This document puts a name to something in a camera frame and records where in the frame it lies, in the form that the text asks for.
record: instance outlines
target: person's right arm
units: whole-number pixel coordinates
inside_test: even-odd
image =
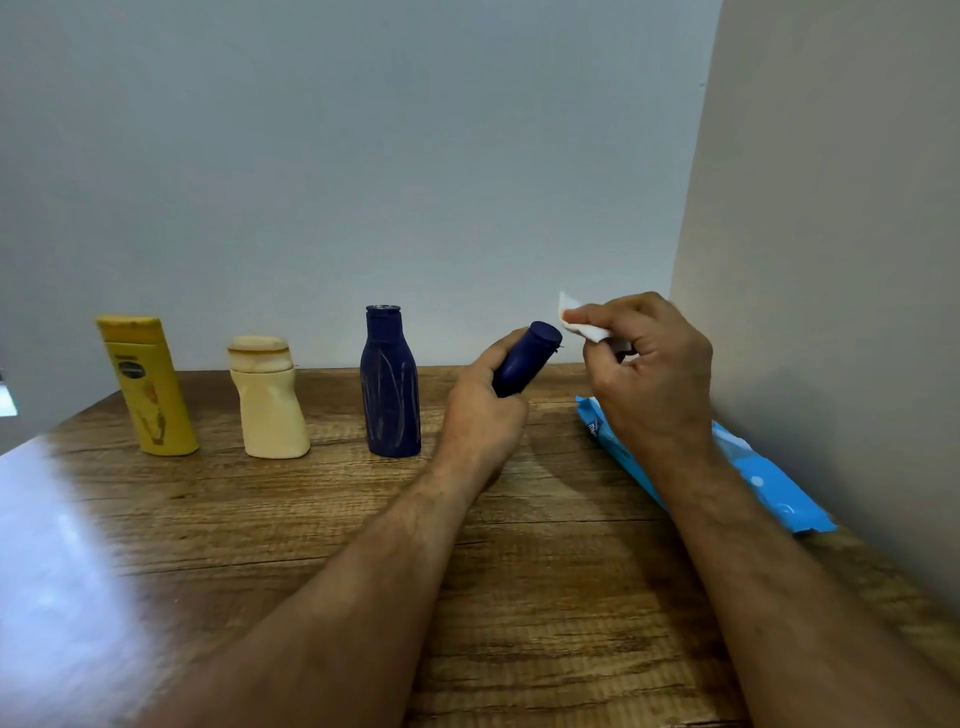
[[[954,726],[960,690],[835,582],[757,501],[710,432],[709,341],[641,294],[564,314],[640,357],[587,342],[593,392],[650,475],[704,582],[754,724]]]

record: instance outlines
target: bottle neck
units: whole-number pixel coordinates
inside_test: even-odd
[[[382,344],[394,344],[403,341],[403,320],[400,312],[367,315],[367,339]]]

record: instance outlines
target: forearm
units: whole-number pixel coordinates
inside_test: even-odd
[[[935,726],[946,676],[836,583],[719,452],[663,459],[654,482],[708,591],[757,726]]]
[[[390,726],[480,483],[432,464],[299,592],[144,726]]]

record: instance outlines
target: dark blue bottle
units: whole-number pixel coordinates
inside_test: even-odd
[[[563,340],[564,335],[555,327],[543,321],[531,324],[493,373],[496,395],[503,398],[522,392]]]
[[[403,338],[398,305],[367,306],[367,346],[360,357],[367,445],[374,455],[420,452],[417,364]]]

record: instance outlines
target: blue wipes package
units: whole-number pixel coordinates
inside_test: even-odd
[[[660,500],[660,494],[650,482],[650,478],[613,434],[596,398],[578,397],[577,413],[586,423],[590,433],[600,441],[603,449],[612,455],[613,459],[632,475],[634,480],[643,486],[643,490],[665,510],[666,506]],[[756,498],[792,533],[801,531],[826,533],[836,530],[836,525],[824,509],[814,503],[810,496],[804,493],[800,486],[787,477],[780,468],[765,457],[757,455],[746,440],[731,435],[717,423],[713,423],[713,439],[730,463],[743,475],[743,479],[754,491]]]

